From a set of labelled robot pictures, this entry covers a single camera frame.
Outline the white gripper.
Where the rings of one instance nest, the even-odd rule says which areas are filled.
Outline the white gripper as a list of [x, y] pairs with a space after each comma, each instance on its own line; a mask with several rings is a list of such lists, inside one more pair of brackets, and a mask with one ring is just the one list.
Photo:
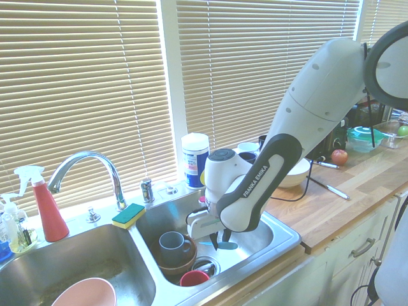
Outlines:
[[[215, 250], [218, 250], [219, 244], [217, 241], [218, 231], [223, 230], [225, 227], [220, 219], [208, 212], [190, 213], [187, 216], [187, 233], [193, 239], [197, 240], [207, 235], [210, 237], [210, 241]], [[232, 231], [225, 229], [222, 234], [222, 241], [229, 242]]]

